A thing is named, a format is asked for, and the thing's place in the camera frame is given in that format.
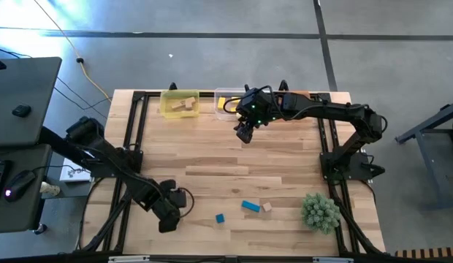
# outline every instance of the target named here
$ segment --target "wooden plank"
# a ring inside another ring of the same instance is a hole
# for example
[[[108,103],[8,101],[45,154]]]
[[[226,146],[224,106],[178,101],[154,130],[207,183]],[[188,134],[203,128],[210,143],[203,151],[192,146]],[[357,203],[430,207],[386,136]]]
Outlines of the wooden plank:
[[[346,92],[331,93],[334,102],[350,102]],[[105,128],[105,137],[122,146],[126,131],[131,90],[116,90]],[[176,179],[195,197],[192,212],[182,218],[174,232],[160,234],[158,218],[132,203],[126,234],[125,254],[336,256],[335,235],[312,232],[302,224],[301,204],[306,194],[328,195],[321,178],[321,144],[315,118],[276,121],[254,131],[250,144],[235,135],[235,121],[217,119],[211,98],[201,98],[198,118],[164,119],[159,98],[151,98],[142,137],[142,176],[160,182]],[[141,106],[134,119],[135,140]],[[349,123],[336,122],[340,143],[354,132]],[[107,218],[113,179],[95,189],[85,215],[83,242],[98,232]],[[384,251],[376,206],[370,190],[349,182],[354,217],[373,244]],[[259,213],[241,208],[241,202],[272,210]],[[217,224],[215,215],[225,222]],[[349,245],[348,227],[342,224]],[[117,239],[115,228],[113,241]]]

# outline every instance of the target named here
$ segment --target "yellow bin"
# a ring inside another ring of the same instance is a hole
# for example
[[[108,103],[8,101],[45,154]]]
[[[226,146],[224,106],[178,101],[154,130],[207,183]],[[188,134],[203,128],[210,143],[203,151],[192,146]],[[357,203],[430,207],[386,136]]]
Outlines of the yellow bin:
[[[192,102],[192,108],[189,109],[185,102]],[[160,94],[160,113],[165,118],[198,117],[199,109],[198,90],[162,91]]]

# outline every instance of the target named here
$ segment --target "blue rectangular block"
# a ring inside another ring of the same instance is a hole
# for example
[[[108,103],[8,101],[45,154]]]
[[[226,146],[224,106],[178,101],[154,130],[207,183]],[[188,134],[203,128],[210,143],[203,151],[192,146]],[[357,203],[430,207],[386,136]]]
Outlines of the blue rectangular block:
[[[225,222],[224,214],[218,214],[217,216],[215,216],[215,219],[217,220],[217,223],[219,223],[219,224]]]
[[[260,206],[255,205],[255,204],[253,204],[251,202],[248,202],[246,200],[243,201],[241,206],[244,207],[244,208],[251,209],[252,211],[255,211],[255,212],[259,212],[261,210]]]

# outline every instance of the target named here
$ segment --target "green plant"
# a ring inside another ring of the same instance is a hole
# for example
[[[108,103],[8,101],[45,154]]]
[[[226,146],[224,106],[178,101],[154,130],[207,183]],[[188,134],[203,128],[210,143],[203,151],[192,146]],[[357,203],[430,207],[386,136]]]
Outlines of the green plant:
[[[321,194],[306,194],[302,200],[302,221],[313,231],[321,230],[324,234],[332,233],[339,225],[340,211],[334,200]]]

